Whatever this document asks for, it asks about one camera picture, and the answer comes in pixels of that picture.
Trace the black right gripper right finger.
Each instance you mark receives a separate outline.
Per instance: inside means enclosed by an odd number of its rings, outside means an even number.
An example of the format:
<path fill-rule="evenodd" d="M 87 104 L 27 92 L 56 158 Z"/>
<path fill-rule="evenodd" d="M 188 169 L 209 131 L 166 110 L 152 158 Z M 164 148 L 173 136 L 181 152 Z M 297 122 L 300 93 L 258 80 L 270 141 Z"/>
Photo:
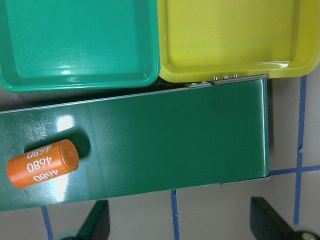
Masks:
<path fill-rule="evenodd" d="M 250 230 L 256 240 L 293 240 L 295 231 L 263 197 L 250 199 Z"/>

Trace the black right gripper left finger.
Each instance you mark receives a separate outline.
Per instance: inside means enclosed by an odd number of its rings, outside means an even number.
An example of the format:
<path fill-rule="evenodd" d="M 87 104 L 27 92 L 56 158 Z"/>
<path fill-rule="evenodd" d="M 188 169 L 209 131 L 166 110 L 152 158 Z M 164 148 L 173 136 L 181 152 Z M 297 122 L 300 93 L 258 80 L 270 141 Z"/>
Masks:
<path fill-rule="evenodd" d="M 98 200 L 77 233 L 79 240 L 107 240 L 110 234 L 109 202 Z"/>

